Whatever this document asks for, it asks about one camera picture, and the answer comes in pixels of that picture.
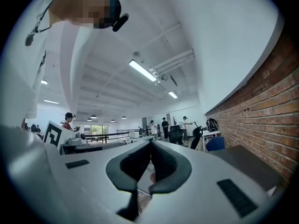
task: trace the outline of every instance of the backpack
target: backpack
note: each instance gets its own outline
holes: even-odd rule
[[[209,132],[214,132],[214,131],[218,131],[218,125],[217,125],[217,121],[212,119],[212,118],[209,118],[207,121],[206,121],[206,126],[207,126],[207,130]]]

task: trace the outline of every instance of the pipe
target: pipe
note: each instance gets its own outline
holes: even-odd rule
[[[168,30],[162,32],[161,34],[159,34],[158,36],[156,36],[155,38],[153,38],[152,40],[150,40],[149,42],[147,42],[146,44],[144,44],[143,46],[141,46],[141,47],[139,48],[139,50],[144,49],[145,47],[147,47],[148,45],[150,45],[152,42],[154,42],[155,40],[157,40],[157,39],[160,38],[161,36],[165,35],[166,33],[171,32],[171,31],[174,30],[174,29],[179,28],[181,25],[182,25],[182,24],[179,23],[179,24],[177,24],[177,25],[175,25],[175,26],[169,28]]]
[[[187,60],[187,61],[185,61],[185,62],[183,62],[183,63],[178,64],[177,66],[171,68],[170,70],[166,70],[166,71],[164,71],[164,72],[163,72],[162,74],[160,74],[160,75],[164,75],[165,73],[167,73],[167,72],[169,72],[169,71],[171,71],[171,70],[173,70],[173,69],[176,69],[177,67],[180,67],[180,66],[182,66],[182,65],[186,64],[187,62],[190,62],[190,61],[192,61],[192,60],[194,60],[194,59],[195,59],[195,57],[192,57],[191,59],[189,59],[189,60]]]
[[[185,52],[183,52],[183,53],[181,53],[181,54],[178,54],[177,56],[174,56],[174,57],[168,59],[167,61],[162,62],[162,63],[159,64],[159,65],[156,65],[154,68],[155,68],[156,70],[157,70],[157,69],[160,69],[160,68],[162,68],[163,66],[168,65],[169,63],[172,63],[172,62],[174,62],[174,61],[176,61],[176,60],[178,60],[178,59],[181,59],[182,57],[189,56],[189,55],[191,55],[191,54],[193,54],[193,50],[192,50],[192,49],[191,49],[191,50],[188,50],[188,51],[185,51]]]
[[[168,69],[168,68],[170,68],[171,66],[177,65],[178,63],[183,63],[184,61],[186,61],[186,60],[188,60],[188,59],[191,59],[191,58],[194,58],[194,57],[195,57],[194,55],[189,55],[189,56],[183,57],[182,59],[179,59],[179,60],[177,60],[176,62],[173,62],[173,63],[171,63],[171,64],[169,64],[169,65],[166,65],[166,66],[160,68],[160,69],[158,70],[158,72],[161,72],[161,71],[163,71],[163,70],[165,70],[165,69]]]

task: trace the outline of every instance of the black cap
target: black cap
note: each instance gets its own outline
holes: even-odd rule
[[[73,115],[72,113],[67,112],[67,113],[65,114],[65,117],[66,117],[66,118],[74,118],[74,117],[76,117],[76,115]]]

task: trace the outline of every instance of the black rectangle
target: black rectangle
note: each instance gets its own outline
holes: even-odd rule
[[[71,168],[76,168],[76,167],[86,165],[88,163],[89,163],[89,161],[83,159],[83,160],[79,160],[79,161],[75,161],[75,162],[68,162],[65,165],[68,169],[71,169]]]
[[[248,215],[257,208],[257,205],[253,203],[230,179],[219,181],[217,184],[224,192],[225,196],[229,199],[240,217]]]

